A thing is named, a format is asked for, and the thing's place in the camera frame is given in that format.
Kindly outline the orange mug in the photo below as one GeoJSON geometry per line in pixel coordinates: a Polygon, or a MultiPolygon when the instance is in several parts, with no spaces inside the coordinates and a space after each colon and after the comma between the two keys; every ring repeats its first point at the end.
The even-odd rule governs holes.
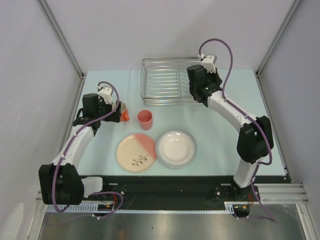
{"type": "Polygon", "coordinates": [[[120,118],[120,122],[127,122],[129,121],[129,112],[128,112],[128,108],[125,102],[121,101],[121,118],[120,118]]]}

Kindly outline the metal wire dish rack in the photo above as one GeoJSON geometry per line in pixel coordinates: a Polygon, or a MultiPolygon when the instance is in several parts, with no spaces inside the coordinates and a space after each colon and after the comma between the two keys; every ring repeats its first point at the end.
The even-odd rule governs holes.
{"type": "Polygon", "coordinates": [[[149,106],[197,105],[190,94],[187,67],[199,63],[197,57],[143,59],[141,99],[149,106]]]}

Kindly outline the pink cream branch plate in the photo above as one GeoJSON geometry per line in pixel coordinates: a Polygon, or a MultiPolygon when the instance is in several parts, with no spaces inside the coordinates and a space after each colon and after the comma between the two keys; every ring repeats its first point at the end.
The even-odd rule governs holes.
{"type": "Polygon", "coordinates": [[[157,160],[156,143],[148,135],[136,133],[125,137],[117,146],[116,160],[129,173],[142,173],[157,160]]]}

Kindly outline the white deep plate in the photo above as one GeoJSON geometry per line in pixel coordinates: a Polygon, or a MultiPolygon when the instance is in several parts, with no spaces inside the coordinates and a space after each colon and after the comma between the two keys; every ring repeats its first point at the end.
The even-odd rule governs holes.
{"type": "Polygon", "coordinates": [[[155,152],[159,161],[174,169],[190,165],[197,155],[197,142],[187,131],[170,129],[158,136],[155,141],[155,152]]]}

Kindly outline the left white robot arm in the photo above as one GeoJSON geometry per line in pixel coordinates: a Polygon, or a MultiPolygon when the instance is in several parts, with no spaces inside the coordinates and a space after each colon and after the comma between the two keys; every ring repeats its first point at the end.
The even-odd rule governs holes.
{"type": "Polygon", "coordinates": [[[110,196],[111,188],[102,177],[83,177],[78,173],[82,156],[103,121],[121,120],[121,101],[97,93],[82,97],[82,108],[72,123],[70,136],[58,156],[38,171],[42,200],[46,205],[79,205],[83,198],[95,195],[100,200],[110,196]]]}

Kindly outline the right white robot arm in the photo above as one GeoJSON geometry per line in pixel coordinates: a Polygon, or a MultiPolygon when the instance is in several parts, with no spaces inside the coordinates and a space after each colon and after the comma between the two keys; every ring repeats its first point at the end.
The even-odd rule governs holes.
{"type": "Polygon", "coordinates": [[[271,121],[267,116],[257,117],[223,95],[222,80],[217,71],[208,72],[196,64],[186,69],[189,91],[193,99],[220,114],[238,132],[236,150],[240,162],[230,188],[231,196],[242,201],[249,194],[248,186],[254,182],[258,165],[272,163],[274,147],[271,121]]]}

